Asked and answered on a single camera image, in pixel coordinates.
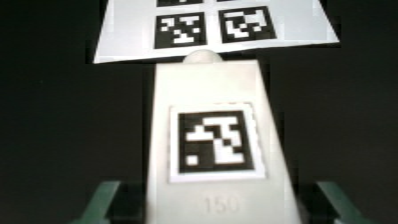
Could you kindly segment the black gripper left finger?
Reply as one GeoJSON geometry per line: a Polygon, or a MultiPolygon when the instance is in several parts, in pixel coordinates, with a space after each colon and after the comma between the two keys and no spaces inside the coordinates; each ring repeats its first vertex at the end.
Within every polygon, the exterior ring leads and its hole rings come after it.
{"type": "Polygon", "coordinates": [[[69,222],[69,224],[110,224],[106,212],[115,198],[119,186],[119,181],[104,181],[99,184],[81,216],[69,222]]]}

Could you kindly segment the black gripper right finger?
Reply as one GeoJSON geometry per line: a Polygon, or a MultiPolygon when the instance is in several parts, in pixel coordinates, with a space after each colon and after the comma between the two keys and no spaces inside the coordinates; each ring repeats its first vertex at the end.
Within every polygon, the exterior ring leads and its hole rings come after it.
{"type": "Polygon", "coordinates": [[[332,224],[376,224],[376,222],[359,211],[337,183],[330,181],[319,181],[316,186],[319,187],[321,194],[327,198],[327,203],[335,211],[332,224]]]}

